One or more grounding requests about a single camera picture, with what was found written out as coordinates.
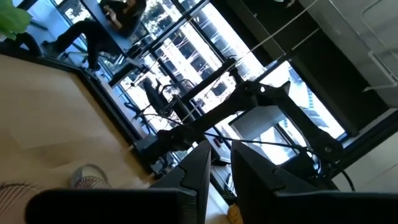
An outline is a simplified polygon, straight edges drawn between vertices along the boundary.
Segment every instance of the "person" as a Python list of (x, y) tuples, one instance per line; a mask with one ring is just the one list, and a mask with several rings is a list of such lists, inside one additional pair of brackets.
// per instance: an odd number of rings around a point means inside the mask
[[(72, 189), (110, 189), (105, 172), (94, 164), (78, 168), (70, 181)], [(24, 223), (28, 202), (43, 189), (25, 182), (0, 184), (0, 223)]]
[[(141, 16), (146, 9), (146, 0), (127, 0), (126, 3), (121, 1), (101, 1), (99, 5), (117, 32), (121, 36), (128, 38), (139, 25)], [(55, 42), (43, 42), (47, 55), (58, 57), (81, 34), (86, 36), (88, 68), (91, 70), (97, 70), (96, 68), (98, 68), (97, 59), (99, 52), (120, 53), (101, 24), (96, 21), (84, 20), (72, 25)]]

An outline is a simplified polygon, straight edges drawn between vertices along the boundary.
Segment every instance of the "monitor arm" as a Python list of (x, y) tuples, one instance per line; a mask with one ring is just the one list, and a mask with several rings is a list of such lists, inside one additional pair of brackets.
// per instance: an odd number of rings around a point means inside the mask
[(150, 164), (169, 151), (185, 151), (203, 138), (203, 133), (238, 111), (249, 111), (257, 106), (276, 105), (301, 133), (310, 150), (328, 162), (337, 161), (343, 152), (342, 145), (327, 132), (319, 129), (287, 94), (290, 83), (279, 88), (257, 82), (245, 81), (235, 91), (207, 114), (190, 124), (177, 126), (170, 131), (160, 130), (152, 144), (139, 150)]

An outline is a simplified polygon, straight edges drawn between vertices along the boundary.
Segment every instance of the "person sitting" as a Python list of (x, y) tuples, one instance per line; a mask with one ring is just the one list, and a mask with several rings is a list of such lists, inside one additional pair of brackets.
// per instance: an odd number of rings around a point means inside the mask
[[(141, 16), (146, 9), (146, 0), (101, 1), (99, 4), (107, 18), (112, 22), (117, 32), (128, 38), (137, 29)], [(99, 52), (120, 54), (119, 48), (111, 40), (111, 37), (96, 21), (84, 20), (72, 25), (61, 34), (55, 42), (43, 42), (47, 55), (58, 57), (81, 34), (85, 34), (87, 40), (87, 61), (90, 70), (97, 70)]]

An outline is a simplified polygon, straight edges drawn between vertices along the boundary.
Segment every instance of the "shoe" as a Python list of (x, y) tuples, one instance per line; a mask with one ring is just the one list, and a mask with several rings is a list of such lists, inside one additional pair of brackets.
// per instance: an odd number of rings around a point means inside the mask
[(72, 179), (70, 181), (70, 187), (75, 188), (81, 179), (84, 177), (96, 177), (103, 180), (105, 183), (108, 183), (108, 177), (105, 172), (94, 164), (86, 164), (82, 167), (79, 167), (73, 174)]
[(59, 52), (55, 48), (55, 42), (43, 41), (42, 46), (44, 47), (44, 55), (52, 58), (58, 58), (62, 52)]

